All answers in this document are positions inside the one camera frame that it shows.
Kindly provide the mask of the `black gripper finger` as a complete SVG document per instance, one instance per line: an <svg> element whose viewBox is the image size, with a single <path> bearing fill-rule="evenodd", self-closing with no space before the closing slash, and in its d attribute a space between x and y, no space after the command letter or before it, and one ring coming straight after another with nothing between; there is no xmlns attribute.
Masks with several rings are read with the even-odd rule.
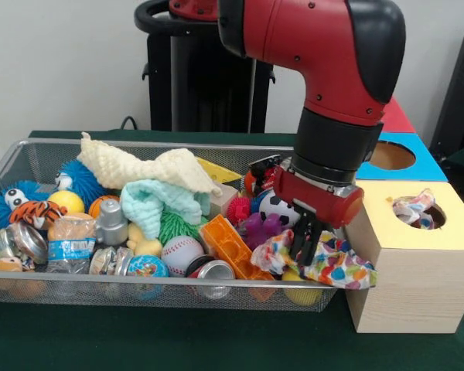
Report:
<svg viewBox="0 0 464 371"><path fill-rule="evenodd" d="M307 258L312 249L311 235L313 213L297 209L300 211L300 219L293 228L293 241L290 248L290 258Z"/></svg>
<svg viewBox="0 0 464 371"><path fill-rule="evenodd" d="M316 248L325 228L325 223L318 220L315 216L303 216L300 220L302 232L301 255L298 262L307 267L312 263Z"/></svg>

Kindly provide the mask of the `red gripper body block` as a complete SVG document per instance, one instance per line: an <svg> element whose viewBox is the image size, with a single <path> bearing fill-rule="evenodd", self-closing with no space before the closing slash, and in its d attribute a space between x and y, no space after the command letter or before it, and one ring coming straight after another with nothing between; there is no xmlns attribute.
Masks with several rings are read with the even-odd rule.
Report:
<svg viewBox="0 0 464 371"><path fill-rule="evenodd" d="M359 186L319 183L281 166L275 168L274 191L287 204L336 229L350 224L363 207L364 191Z"/></svg>

